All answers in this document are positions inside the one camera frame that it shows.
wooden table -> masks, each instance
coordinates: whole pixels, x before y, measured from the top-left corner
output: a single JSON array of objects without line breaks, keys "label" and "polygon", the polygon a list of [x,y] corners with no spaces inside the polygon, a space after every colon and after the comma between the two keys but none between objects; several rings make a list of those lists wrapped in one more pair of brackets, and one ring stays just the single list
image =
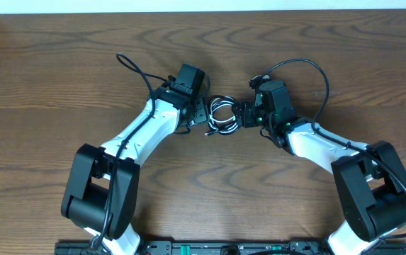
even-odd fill
[{"label": "wooden table", "polygon": [[[206,71],[212,94],[251,100],[248,79],[306,57],[332,88],[320,123],[387,140],[406,167],[406,11],[282,11],[0,16],[0,254],[51,254],[88,239],[60,215],[76,150],[117,135],[143,109],[145,72]],[[312,116],[324,83],[309,64],[274,72]],[[332,176],[258,128],[166,138],[142,168],[134,228],[176,240],[326,237],[343,221]]]}]

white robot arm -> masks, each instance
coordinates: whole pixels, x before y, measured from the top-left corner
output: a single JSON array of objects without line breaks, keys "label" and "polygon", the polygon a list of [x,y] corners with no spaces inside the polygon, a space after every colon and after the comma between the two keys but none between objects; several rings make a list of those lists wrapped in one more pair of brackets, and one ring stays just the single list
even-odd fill
[{"label": "white robot arm", "polygon": [[[315,66],[324,75],[328,92],[327,77]],[[143,112],[124,131],[99,148],[85,144],[79,149],[62,201],[62,215],[95,237],[103,232],[103,241],[93,240],[103,242],[113,255],[134,255],[140,237],[130,221],[135,211],[140,167],[152,150],[178,127],[189,129],[209,122],[207,135],[217,132],[229,135],[240,126],[262,126],[277,147],[309,159],[334,175],[346,221],[328,237],[329,253],[363,254],[378,240],[405,225],[406,171],[394,148],[387,142],[373,145],[353,142],[323,130],[314,120],[297,116],[286,85],[270,80],[267,75],[271,70],[250,81],[250,88],[255,90],[254,101],[238,103],[233,98],[221,97],[221,101],[210,105],[209,114],[203,96],[198,96],[204,73],[184,64],[177,78],[171,77],[151,93]],[[232,106],[234,116],[230,123],[219,126],[224,121],[216,120],[213,113],[224,104]],[[387,164],[393,165],[393,171]],[[112,179],[113,169],[117,171]],[[110,189],[91,182],[92,178],[101,177],[110,180]],[[385,184],[372,191],[367,184],[371,179],[384,179]]]}]

green terminal block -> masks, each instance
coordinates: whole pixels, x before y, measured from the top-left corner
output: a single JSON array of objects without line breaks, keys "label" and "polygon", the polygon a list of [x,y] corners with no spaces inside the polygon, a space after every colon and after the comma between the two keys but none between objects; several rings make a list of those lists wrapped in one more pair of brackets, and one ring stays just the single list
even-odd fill
[{"label": "green terminal block", "polygon": [[280,250],[281,246],[273,246],[272,250]]},{"label": "green terminal block", "polygon": [[181,255],[190,255],[190,245],[181,245]]}]

black wire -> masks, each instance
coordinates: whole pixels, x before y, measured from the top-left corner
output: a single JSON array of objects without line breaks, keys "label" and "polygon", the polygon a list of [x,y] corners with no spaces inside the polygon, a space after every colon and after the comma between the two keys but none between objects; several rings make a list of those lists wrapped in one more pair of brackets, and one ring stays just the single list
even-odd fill
[{"label": "black wire", "polygon": [[186,124],[184,127],[187,129],[186,131],[173,132],[173,134],[175,134],[175,135],[188,135],[188,134],[190,134],[190,131],[191,131],[190,126]]},{"label": "black wire", "polygon": [[269,251],[260,251],[250,255],[272,255],[272,254],[289,254],[289,255],[305,255],[298,251],[287,251],[287,250],[269,250]]},{"label": "black wire", "polygon": [[98,253],[97,251],[94,251],[91,248],[91,245],[97,240],[98,236],[94,236],[93,238],[91,238],[91,240],[89,241],[89,245],[87,247],[84,247],[80,250],[79,255],[111,255],[111,250],[102,242],[102,253]]},{"label": "black wire", "polygon": [[[330,91],[329,79],[327,78],[327,75],[325,74],[325,72],[322,70],[321,67],[319,67],[316,63],[314,63],[313,61],[311,61],[309,59],[290,59],[290,60],[286,60],[286,61],[283,61],[283,62],[280,62],[280,63],[276,64],[275,66],[270,68],[263,76],[269,74],[270,72],[275,70],[275,68],[277,68],[277,67],[280,67],[280,66],[282,66],[284,64],[288,64],[288,63],[292,63],[292,62],[307,62],[307,63],[310,63],[312,66],[316,67],[317,70],[319,70],[319,72],[323,75],[324,80],[325,80],[325,86],[326,86],[325,99],[324,99],[324,102],[321,105],[321,108],[318,110],[318,112],[316,113],[315,117],[312,119],[312,122],[311,122],[311,128],[315,131],[315,133],[317,133],[318,135],[322,136],[325,139],[328,139],[328,140],[330,140],[332,142],[336,142],[337,144],[339,144],[341,146],[344,146],[344,147],[349,148],[349,149],[353,149],[353,150],[359,152],[359,154],[361,154],[361,155],[363,155],[365,157],[368,157],[371,161],[377,163],[377,165],[380,168],[382,168],[388,175],[390,175],[390,177],[392,179],[394,179],[398,183],[398,185],[403,189],[403,191],[406,194],[406,186],[404,186],[404,184],[402,183],[402,180],[397,177],[396,173],[387,164],[385,164],[381,160],[377,159],[370,152],[367,152],[367,151],[365,151],[363,149],[355,147],[355,146],[351,145],[350,142],[344,143],[342,141],[334,139],[333,137],[327,136],[324,133],[320,132],[319,128],[315,127],[315,123],[316,123],[317,118],[321,114],[322,110],[324,110],[324,107],[327,104],[327,101],[329,100],[329,91]],[[404,234],[395,234],[395,235],[385,235],[385,236],[383,236],[381,238],[382,239],[396,239],[396,238],[405,238],[405,237],[406,237],[406,233],[404,233]]]},{"label": "black wire", "polygon": [[[119,53],[116,54],[116,59],[117,59],[121,64],[123,64],[124,67],[127,67],[128,69],[130,69],[130,70],[136,72],[137,74],[141,74],[139,71],[133,69],[133,68],[130,67],[128,64],[126,64],[124,61],[122,61],[121,57],[122,57],[124,60],[127,60],[127,59],[125,58],[125,57],[126,57],[125,55],[122,55],[122,54],[119,54]],[[147,74],[147,73],[144,73],[144,72],[143,72],[143,74],[144,74],[145,76],[147,76],[147,77],[159,79],[159,80],[162,80],[162,81],[168,81],[167,79],[161,78],[160,76],[157,76],[157,75]]]},{"label": "black wire", "polygon": [[[122,61],[122,59],[126,60],[127,62],[129,62],[132,67],[128,66],[124,61]],[[154,95],[154,91],[152,90],[152,86],[151,83],[149,83],[149,81],[147,80],[146,76],[149,77],[154,77],[154,78],[160,78],[158,76],[152,76],[151,74],[146,75],[143,71],[141,71],[141,69],[132,61],[130,60],[128,57],[126,57],[123,54],[117,53],[116,54],[116,59],[123,64],[123,66],[127,67],[130,70],[133,70],[134,72],[138,73],[141,75],[141,77],[145,80],[145,83],[147,85],[147,88],[149,89],[149,93],[150,93],[150,98],[151,98],[151,102],[152,102],[152,110],[150,111],[149,115],[138,125],[136,126],[132,132],[129,133],[129,135],[120,143],[119,149],[116,152],[116,156],[115,159],[113,160],[113,164],[111,165],[111,177],[110,177],[110,185],[108,187],[108,198],[107,198],[107,202],[106,202],[106,211],[105,211],[105,217],[103,219],[103,227],[102,227],[102,231],[101,234],[98,236],[98,239],[95,241],[95,244],[93,245],[91,243],[91,249],[98,249],[103,241],[103,238],[105,237],[107,231],[108,231],[108,226],[109,226],[109,222],[112,218],[111,215],[111,201],[113,199],[113,189],[114,189],[114,183],[115,183],[115,179],[116,179],[116,173],[118,171],[118,162],[119,162],[119,157],[121,152],[123,151],[123,149],[125,148],[126,144],[129,142],[130,138],[132,138],[132,136],[144,125],[146,124],[146,122],[152,118],[152,116],[155,113],[155,95]]]},{"label": "black wire", "polygon": [[264,134],[262,133],[264,129],[266,129],[266,128],[263,127],[263,128],[259,131],[259,134],[260,134],[262,137],[264,137],[264,138],[270,140],[271,142],[274,142],[274,140],[272,139],[272,137],[269,137],[268,135],[264,135]]},{"label": "black wire", "polygon": [[370,251],[372,251],[372,250],[378,248],[379,245],[381,245],[381,244],[384,243],[384,242],[385,242],[385,240],[384,240],[382,237],[379,238],[378,241],[377,241],[374,245],[372,245],[372,246],[370,246],[370,247],[364,249],[364,250],[360,253],[360,255],[367,254],[368,252],[370,252]]}]

